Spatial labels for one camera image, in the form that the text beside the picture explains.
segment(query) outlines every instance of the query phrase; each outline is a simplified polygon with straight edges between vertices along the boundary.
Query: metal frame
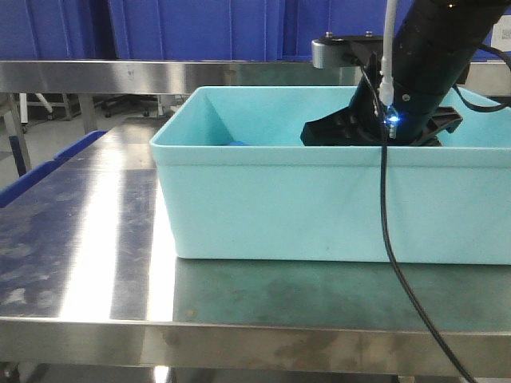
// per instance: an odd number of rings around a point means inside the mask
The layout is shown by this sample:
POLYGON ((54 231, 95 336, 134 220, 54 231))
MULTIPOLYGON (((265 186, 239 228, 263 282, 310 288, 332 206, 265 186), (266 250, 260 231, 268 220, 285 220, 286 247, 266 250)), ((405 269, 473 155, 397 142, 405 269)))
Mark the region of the metal frame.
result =
MULTIPOLYGON (((69 97, 66 93, 62 93, 62 102, 57 102, 57 101, 47 101, 47 104, 52 107, 52 108, 63 108, 64 109, 64 112, 65 112, 65 119, 67 121, 71 121, 73 119, 73 114, 71 112, 71 102, 69 102, 69 97)), ((26 102, 26 105, 28 106, 44 106, 44 104, 40 101, 28 101, 26 102)))
MULTIPOLYGON (((458 375, 427 332, 20 318, 0 323, 0 359, 10 361, 458 375)), ((509 334, 444 335, 474 376, 511 377, 509 334)))
MULTIPOLYGON (((0 93, 187 94, 208 85, 354 85, 355 68, 315 69, 309 62, 0 61, 0 93)), ((467 87, 511 94, 503 62, 474 62, 467 87)))

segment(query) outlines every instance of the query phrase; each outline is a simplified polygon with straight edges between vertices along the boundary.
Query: stainless steel table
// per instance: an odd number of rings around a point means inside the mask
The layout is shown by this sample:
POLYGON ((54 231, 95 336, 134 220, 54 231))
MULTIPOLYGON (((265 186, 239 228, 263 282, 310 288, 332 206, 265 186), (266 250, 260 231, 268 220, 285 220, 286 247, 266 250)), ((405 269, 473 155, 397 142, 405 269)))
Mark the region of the stainless steel table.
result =
MULTIPOLYGON (((177 258, 162 124, 128 119, 0 210, 0 360, 457 375, 387 264, 177 258)), ((511 377, 511 267, 403 268, 469 370, 511 377)))

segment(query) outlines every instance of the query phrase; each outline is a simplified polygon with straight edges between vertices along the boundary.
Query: blue led light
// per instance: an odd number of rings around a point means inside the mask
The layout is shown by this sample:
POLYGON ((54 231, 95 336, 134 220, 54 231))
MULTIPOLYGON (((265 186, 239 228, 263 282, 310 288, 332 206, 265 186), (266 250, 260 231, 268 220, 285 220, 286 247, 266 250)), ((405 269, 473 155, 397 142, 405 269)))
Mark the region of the blue led light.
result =
POLYGON ((390 117, 387 117, 386 120, 392 124, 395 124, 395 123, 398 123, 401 119, 399 118, 399 116, 390 116, 390 117))

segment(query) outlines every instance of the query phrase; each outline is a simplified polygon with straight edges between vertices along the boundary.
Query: light blue plastic bin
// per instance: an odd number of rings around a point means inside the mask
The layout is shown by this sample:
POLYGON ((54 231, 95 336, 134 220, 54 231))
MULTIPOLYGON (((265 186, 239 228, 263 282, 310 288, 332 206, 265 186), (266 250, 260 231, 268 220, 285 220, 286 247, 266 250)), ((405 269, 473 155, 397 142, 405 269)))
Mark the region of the light blue plastic bin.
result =
MULTIPOLYGON (((198 89, 152 138, 176 251, 194 259, 386 261, 380 148, 304 147, 303 123, 352 87, 198 89), (241 141, 251 146, 219 146, 241 141)), ((493 102, 464 92, 482 105, 493 102)), ((390 148, 398 260, 511 263, 511 110, 475 113, 441 148, 390 148)))

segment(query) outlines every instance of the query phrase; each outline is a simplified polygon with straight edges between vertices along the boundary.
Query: black cable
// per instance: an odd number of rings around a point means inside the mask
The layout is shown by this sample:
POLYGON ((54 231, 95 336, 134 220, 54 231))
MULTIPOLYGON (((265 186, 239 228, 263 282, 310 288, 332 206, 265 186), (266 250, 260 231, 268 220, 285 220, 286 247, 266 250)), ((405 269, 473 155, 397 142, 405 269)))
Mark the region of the black cable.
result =
POLYGON ((477 381, 469 374, 469 372, 465 369, 465 367, 458 360, 456 355, 454 355, 453 350, 446 343, 440 332, 437 330, 436 326, 431 321, 430 317, 425 312, 421 303, 418 301, 417 296, 414 291, 410 287, 410 284, 406 280, 405 275, 402 273, 401 267, 398 265, 398 261, 395 258, 394 251, 392 249, 392 244, 390 242, 390 234, 388 227, 388 216, 386 209, 386 170, 387 170, 387 162, 388 162, 388 142, 387 142, 387 129, 385 125, 385 114, 382 111, 382 106, 378 99, 378 94, 374 89, 374 86, 370 82, 370 78, 367 75, 366 70, 361 66, 362 76, 364 81, 367 83, 367 86, 370 89, 371 95, 376 104, 376 108, 378 110, 378 118, 380 121, 380 129, 382 135, 382 159, 380 165, 380 215, 382 220, 382 233, 383 233, 383 241, 385 243, 385 249, 387 256, 390 260, 390 264, 394 270, 394 273, 397 275, 399 282, 403 290, 408 295, 408 298, 412 302, 415 310, 417 311, 419 317, 426 325, 427 329, 433 336, 434 340, 438 343, 444 354, 449 358, 453 366, 458 370, 458 372, 469 382, 469 383, 477 383, 477 381))
MULTIPOLYGON (((499 50, 497 48, 493 48, 492 46, 489 46, 486 44, 481 44, 481 50, 484 50, 485 52, 494 54, 495 56, 501 58, 502 60, 504 60, 504 63, 508 66, 509 70, 511 70, 511 57, 509 57, 505 52, 502 52, 501 50, 499 50)), ((494 106, 475 105, 463 97, 463 95, 460 92, 460 89, 458 88, 458 86, 456 84, 453 85, 453 89, 458 94, 458 96, 461 98, 461 101, 463 101, 463 104, 465 104, 465 106, 468 109, 471 109, 474 112, 492 113, 492 112, 498 112, 499 110, 502 110, 504 108, 511 106, 511 104, 509 102, 503 102, 499 105, 494 105, 494 106)))

